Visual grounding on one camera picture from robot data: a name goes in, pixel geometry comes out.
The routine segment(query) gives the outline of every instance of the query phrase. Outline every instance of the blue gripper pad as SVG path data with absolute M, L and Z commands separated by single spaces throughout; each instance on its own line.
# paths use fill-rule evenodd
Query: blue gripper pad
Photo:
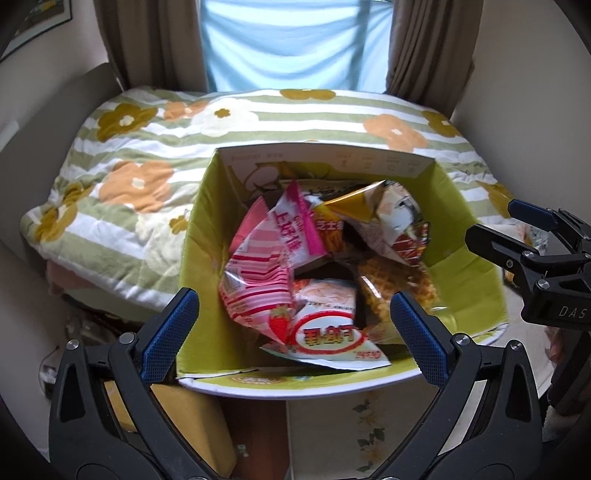
M 427 313 L 414 300 L 406 297 L 402 292 L 398 292 L 392 296 L 390 301 L 390 318 L 427 382 L 442 388 L 449 378 L 449 354 L 423 322 L 418 309 L 421 310 L 423 316 L 427 316 Z M 451 333 L 442 323 L 441 327 L 451 339 Z
M 143 348 L 140 376 L 145 383 L 158 383 L 164 380 L 198 315 L 197 294 L 189 288 L 182 288 L 154 319 L 155 322 L 160 320 L 161 325 L 148 345 Z
M 522 222 L 541 228 L 546 232 L 551 232 L 558 228 L 558 221 L 554 214 L 537 205 L 524 202 L 523 200 L 511 200 L 507 206 L 509 215 Z

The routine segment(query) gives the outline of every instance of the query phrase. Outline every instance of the brown curtain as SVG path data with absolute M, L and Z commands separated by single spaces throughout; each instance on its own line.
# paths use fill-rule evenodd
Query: brown curtain
M 94 0 L 109 61 L 125 88 L 207 92 L 199 0 Z
M 386 93 L 450 117 L 471 72 L 483 0 L 393 0 Z

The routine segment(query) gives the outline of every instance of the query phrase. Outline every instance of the bed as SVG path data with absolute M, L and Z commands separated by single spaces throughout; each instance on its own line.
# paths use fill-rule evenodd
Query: bed
M 0 153 L 8 169 L 0 199 L 10 205 L 0 213 L 0 239 L 59 292 L 143 321 L 178 289 L 187 220 L 215 149 L 293 141 L 435 158 L 482 223 L 524 234 L 507 218 L 506 190 L 435 111 L 332 90 L 121 92 L 103 64 L 56 95 Z

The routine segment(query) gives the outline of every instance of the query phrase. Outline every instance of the pink cloth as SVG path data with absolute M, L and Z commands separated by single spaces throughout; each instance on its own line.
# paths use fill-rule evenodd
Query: pink cloth
M 53 260 L 47 261 L 46 267 L 47 281 L 49 282 L 49 293 L 52 295 L 60 295 L 64 290 L 69 288 L 95 288 L 96 286 L 80 278 L 66 267 L 55 263 Z

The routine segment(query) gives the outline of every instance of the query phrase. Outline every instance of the strawberry snack wrapper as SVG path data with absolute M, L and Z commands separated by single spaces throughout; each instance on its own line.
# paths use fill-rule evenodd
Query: strawberry snack wrapper
M 294 269 L 326 255 L 297 182 L 275 207 L 259 197 L 236 232 L 219 284 L 230 318 L 285 344 Z
M 285 343 L 294 311 L 292 283 L 289 250 L 268 215 L 230 257 L 219 293 L 233 321 Z
M 299 307 L 287 343 L 261 348 L 273 355 L 342 370 L 386 367 L 390 361 L 353 325 L 355 288 L 343 280 L 298 280 L 294 304 Z

